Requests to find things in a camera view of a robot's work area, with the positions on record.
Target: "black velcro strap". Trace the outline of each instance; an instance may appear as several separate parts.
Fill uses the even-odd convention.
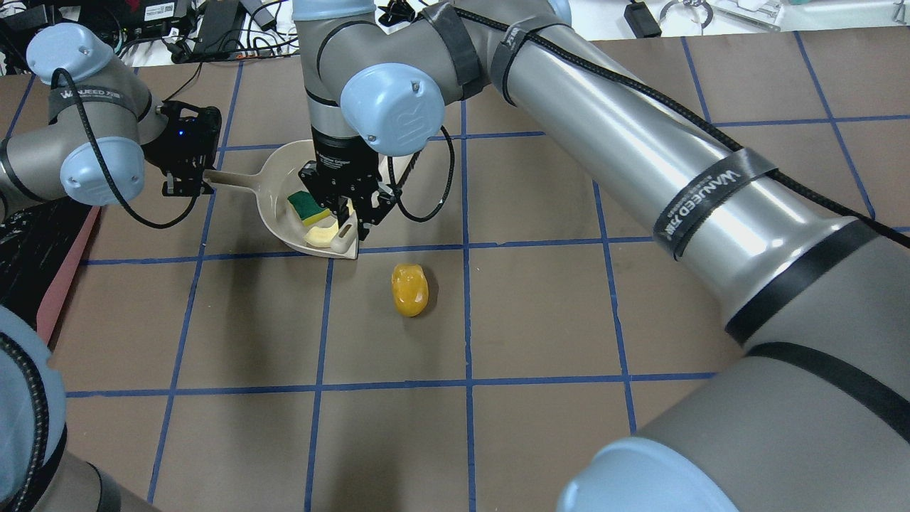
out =
[[[45,492],[51,486],[51,480],[53,480],[54,475],[56,475],[56,470],[60,467],[60,461],[63,459],[65,450],[66,425],[63,426],[63,434],[60,435],[60,441],[57,442],[54,453],[52,453],[50,458],[47,459],[47,462],[35,472],[35,476],[32,478],[31,488],[28,491],[28,496],[25,497],[25,502],[22,504],[23,510],[35,508],[35,505],[41,500],[41,497],[45,495]],[[15,500],[9,503],[3,509],[3,512],[11,512],[14,503]]]
[[[461,86],[461,99],[468,99],[483,90],[483,72],[480,57],[470,40],[461,16],[449,2],[441,2],[424,8],[420,16],[426,18],[442,38],[449,50],[449,58],[455,66],[455,77]]]
[[[502,39],[502,42],[496,46],[496,53],[493,54],[493,61],[490,64],[490,82],[513,107],[515,103],[512,102],[509,96],[508,85],[512,62],[515,61],[519,50],[528,40],[528,35],[540,32],[548,26],[556,25],[566,24],[555,15],[534,15],[510,26],[506,30],[506,36]]]
[[[775,169],[771,161],[749,148],[720,160],[676,194],[654,223],[654,241],[678,260],[717,207],[754,179]]]
[[[92,469],[98,473],[98,483],[101,486],[101,496],[98,497],[96,512],[120,512],[120,485],[109,474],[101,471],[95,465]]]
[[[15,187],[30,200],[37,202],[46,202],[46,200],[41,199],[37,194],[29,190],[28,187],[25,186],[25,183],[23,183],[22,180],[16,176],[15,171],[13,170],[13,164],[9,162],[9,154],[6,152],[6,144],[8,142],[8,138],[0,140],[0,165],[3,165],[3,169],[6,171],[6,176],[8,176],[9,180],[13,182],[13,185],[15,185]]]
[[[375,26],[366,20],[348,21],[348,22],[342,23],[339,26],[336,26],[335,28],[333,28],[331,30],[331,32],[326,34],[326,37],[322,40],[322,43],[319,44],[319,51],[316,52],[316,74],[319,75],[320,78],[322,78],[322,52],[326,51],[326,46],[329,44],[329,41],[331,41],[332,37],[336,36],[338,34],[338,32],[341,32],[345,28],[348,28],[349,26],[354,26],[354,25]]]
[[[835,231],[771,280],[727,323],[726,332],[745,344],[766,322],[837,263],[878,236],[860,220]]]
[[[910,443],[910,402],[872,375],[830,354],[794,343],[756,345],[746,356],[792,364],[849,394]]]
[[[76,90],[82,98],[83,103],[88,103],[90,101],[113,103],[114,105],[119,105],[120,107],[129,110],[134,116],[137,116],[138,114],[132,98],[116,89],[83,84],[81,86],[76,86]],[[76,104],[76,95],[73,94],[73,91],[70,90],[69,87],[57,87],[51,89],[50,94],[47,95],[47,103],[47,116],[50,123],[54,124],[56,123],[56,117],[60,115],[60,112],[63,112],[65,109]]]

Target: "wire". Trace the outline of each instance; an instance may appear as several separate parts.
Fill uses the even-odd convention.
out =
[[[98,140],[95,138],[95,132],[92,131],[92,126],[88,122],[88,115],[86,114],[86,106],[82,102],[82,97],[79,96],[79,91],[76,89],[76,82],[73,81],[73,77],[64,68],[59,67],[54,71],[54,74],[51,76],[52,87],[57,86],[57,84],[59,83],[60,77],[64,78],[64,80],[66,81],[66,86],[69,87],[70,92],[73,93],[73,98],[76,100],[76,110],[79,111],[79,118],[82,120],[82,128],[84,128],[86,131],[86,137],[88,138],[88,143],[92,146],[92,150],[95,152],[95,158],[97,158],[97,160],[98,160],[98,165],[101,167],[102,174],[105,175],[105,181],[107,182],[107,186],[110,187],[111,192],[114,193],[114,197],[116,197],[117,202],[119,202],[120,206],[122,206],[123,209],[126,210],[126,213],[128,213],[130,217],[137,220],[141,224],[148,226],[149,228],[154,228],[156,230],[166,230],[167,228],[176,226],[178,223],[180,223],[180,221],[182,221],[183,219],[188,217],[190,212],[193,210],[193,207],[196,206],[196,200],[199,198],[198,194],[193,196],[192,198],[190,198],[189,205],[187,205],[187,209],[184,210],[183,213],[178,215],[172,221],[166,222],[164,224],[158,224],[158,223],[152,222],[151,220],[146,220],[145,218],[140,216],[138,213],[136,213],[136,211],[133,210],[129,206],[129,204],[124,199],[123,194],[121,194],[120,190],[117,188],[116,183],[114,182],[114,178],[111,177],[110,170],[107,168],[107,164],[105,163],[104,155],[101,154],[101,148],[98,146]]]
[[[25,472],[25,482],[22,491],[15,497],[11,512],[18,512],[28,498],[30,487],[35,479],[35,473],[44,463],[47,451],[47,438],[49,437],[50,412],[47,405],[47,394],[44,381],[35,362],[28,353],[6,333],[0,333],[0,349],[12,359],[28,386],[28,393],[32,401],[32,413],[35,415],[35,434],[32,437],[32,450],[28,457],[28,469]]]
[[[464,9],[456,7],[455,12],[464,19],[473,21],[475,23],[479,23],[484,26],[488,26],[489,28],[498,30],[500,32],[505,32],[506,30],[509,29],[509,26],[505,25],[504,23],[489,19],[488,17],[485,17],[485,16],[481,16],[481,15],[472,13],[471,11],[466,11]],[[726,146],[730,151],[735,152],[735,151],[739,151],[740,149],[743,148],[742,144],[740,144],[739,142],[736,142],[730,136],[723,133],[723,131],[721,131],[715,125],[704,120],[701,116],[692,112],[689,108],[686,108],[685,106],[683,106],[676,100],[672,99],[671,97],[666,96],[662,92],[660,92],[654,88],[648,87],[648,86],[644,85],[643,83],[639,82],[638,80],[635,80],[633,78],[629,78],[625,75],[621,75],[619,73],[611,71],[610,69],[607,69],[606,67],[601,67],[597,64],[594,64],[592,61],[587,60],[581,56],[577,56],[577,55],[565,50],[564,48],[557,46],[549,39],[546,39],[538,34],[528,35],[528,40],[535,43],[536,45],[540,46],[544,50],[550,52],[551,54],[553,54],[554,56],[563,60],[564,62],[572,64],[573,66],[576,66],[585,71],[593,73],[594,75],[597,75],[599,77],[603,77],[608,80],[611,80],[612,82],[622,84],[634,91],[640,92],[640,93],[644,94],[645,96],[650,97],[650,98],[662,103],[663,105],[665,105],[667,108],[669,108],[673,112],[679,114],[680,116],[682,116],[683,118],[685,118],[686,120],[688,120],[689,122],[694,124],[697,128],[701,129],[702,131],[704,131],[711,137],[717,139],[718,142],[720,142],[721,144]],[[769,172],[768,177],[777,181],[781,185],[784,185],[786,188],[793,191],[794,193],[806,198],[807,200],[810,200],[811,202],[814,202],[815,204],[818,204],[818,205],[832,211],[833,213],[836,213],[837,215],[841,215],[841,216],[845,216],[845,217],[856,217],[857,219],[864,222],[867,226],[869,226],[876,233],[886,237],[887,239],[889,239],[891,241],[895,241],[895,242],[903,245],[906,248],[910,248],[910,237],[907,237],[904,234],[901,234],[901,233],[895,231],[894,229],[884,225],[883,223],[881,223],[877,220],[871,219],[870,217],[868,217],[858,211],[851,210],[850,208],[847,208],[843,204],[840,204],[839,202],[837,202],[835,200],[827,198],[826,196],[823,196],[822,194],[819,194],[818,192],[815,192],[814,190],[809,189],[802,183],[796,181],[793,178],[790,178],[789,176],[784,174],[779,169]]]
[[[455,177],[455,146],[452,144],[452,137],[449,135],[449,131],[446,127],[440,127],[440,130],[442,131],[442,135],[446,138],[446,143],[449,145],[449,176],[446,178],[446,189],[442,192],[442,199],[440,199],[440,202],[433,211],[423,217],[418,217],[405,208],[404,203],[401,201],[400,193],[398,196],[398,206],[399,210],[401,210],[401,214],[414,222],[427,222],[436,217],[436,214],[439,213],[446,204],[446,200],[449,198],[449,192],[451,192],[452,189],[452,180]],[[395,164],[392,162],[391,157],[386,157],[386,161],[389,163],[389,183],[391,183],[393,189],[404,187],[404,183],[408,180],[410,172],[414,170],[414,166],[417,164],[417,159],[419,157],[420,151],[414,153],[414,156],[410,158],[410,162],[408,162],[408,166],[405,168],[404,173],[401,174],[401,181],[397,184],[395,183]]]
[[[170,96],[164,98],[162,101],[170,101],[171,99],[174,98],[174,96],[183,92],[183,89],[187,88],[187,86],[189,86],[190,82],[201,77],[202,76],[202,64],[203,63],[200,62],[199,65],[196,66],[196,71],[193,73],[193,75],[190,78],[188,78],[187,81],[184,82],[182,86],[178,87],[176,91],[171,93]]]

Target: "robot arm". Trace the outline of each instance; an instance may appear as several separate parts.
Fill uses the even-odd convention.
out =
[[[28,48],[29,65],[52,87],[49,125],[0,142],[0,218],[70,196],[90,205],[118,202],[86,137],[74,91],[57,78],[63,68],[76,82],[88,124],[124,200],[145,185],[147,159],[167,176],[166,195],[198,195],[201,173],[215,156],[221,117],[216,108],[162,102],[110,47],[82,26],[42,31]],[[182,118],[185,109],[194,118]]]

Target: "sponge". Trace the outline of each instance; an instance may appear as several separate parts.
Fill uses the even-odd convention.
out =
[[[304,226],[312,226],[332,213],[328,208],[322,208],[316,204],[313,196],[303,190],[288,196],[288,202],[294,207],[300,220],[303,220]]]

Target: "grid square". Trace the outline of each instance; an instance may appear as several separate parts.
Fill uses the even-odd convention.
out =
[[[70,398],[66,449],[145,499],[166,405],[166,396]]]
[[[810,189],[856,211],[866,211],[830,124],[731,127],[724,131]]]
[[[478,512],[553,510],[629,421],[618,383],[475,386],[474,431]]]
[[[0,78],[2,80],[0,84],[3,84],[3,101],[0,101],[0,138],[6,137],[6,131],[13,123],[15,112],[19,109],[19,103],[28,88],[30,78],[28,75]]]
[[[635,423],[643,428],[664,411],[702,387],[708,381],[646,381],[632,383]]]
[[[228,151],[221,170],[237,174],[256,174],[274,149]],[[219,189],[212,220],[208,226],[206,254],[291,251],[262,223],[252,193]]]
[[[910,56],[898,50],[910,46],[905,26],[819,30],[800,37],[836,118],[910,114]]]
[[[622,237],[650,237],[652,228],[645,228],[627,211],[605,187],[601,191],[601,208],[603,208],[603,221],[607,227],[610,238]]]
[[[475,378],[619,374],[601,244],[470,252]]]
[[[713,122],[825,117],[794,37],[746,34],[687,41]]]
[[[910,120],[839,123],[838,127],[877,219],[891,226],[910,226],[906,193]]]
[[[284,144],[309,138],[313,136],[300,60],[244,64],[228,145]]]
[[[180,387],[315,384],[327,262],[206,261]]]
[[[175,66],[140,67],[139,78],[146,83],[158,99],[173,94],[190,77],[196,73],[199,64],[178,64]],[[174,99],[179,99],[197,107],[218,107],[221,110],[222,124],[228,122],[230,101],[234,96],[234,83],[237,81],[237,64],[206,63],[202,65],[199,78],[190,84]]]
[[[548,137],[468,143],[470,241],[600,238],[591,178]]]
[[[28,91],[28,97],[22,107],[22,113],[19,114],[19,119],[13,128],[13,135],[20,135],[47,126],[47,121],[49,120],[47,118],[47,95],[50,90],[50,87],[46,86],[37,77],[35,78],[35,82],[32,83],[32,89]],[[19,99],[21,98],[16,99],[13,108],[18,108]]]
[[[55,336],[68,391],[170,386],[194,263],[82,267]]]
[[[642,82],[679,101],[692,112],[701,112],[692,70],[681,39],[646,38],[596,41],[603,53],[616,60]]]
[[[312,393],[177,397],[155,506],[301,510],[312,414]]]
[[[520,108],[506,103],[496,87],[487,86],[467,102],[468,133],[542,131],[541,125]]]
[[[392,269],[417,263],[430,303],[414,318],[391,298]],[[332,277],[324,382],[400,382],[464,378],[461,251],[363,254],[336,261]]]
[[[161,195],[164,182],[161,171],[146,164],[146,186],[129,205],[139,215],[153,222],[168,222],[180,215],[189,198],[166,198]],[[155,230],[140,224],[119,205],[101,209],[89,245],[89,260],[192,257],[199,253],[202,228],[206,223],[208,197],[200,197],[193,212],[177,226]]]
[[[428,222],[412,222],[395,208],[370,231],[361,247],[461,245],[461,144],[460,140],[453,141],[455,175],[449,198],[436,217]],[[396,178],[400,178],[403,171],[403,167],[395,169]],[[430,142],[404,186],[402,200],[410,213],[422,217],[436,208],[445,190],[448,172],[449,145],[445,141]]]
[[[468,510],[465,392],[323,393],[313,510]]]
[[[653,242],[610,250],[629,373],[718,372],[742,357],[717,301],[682,265]]]

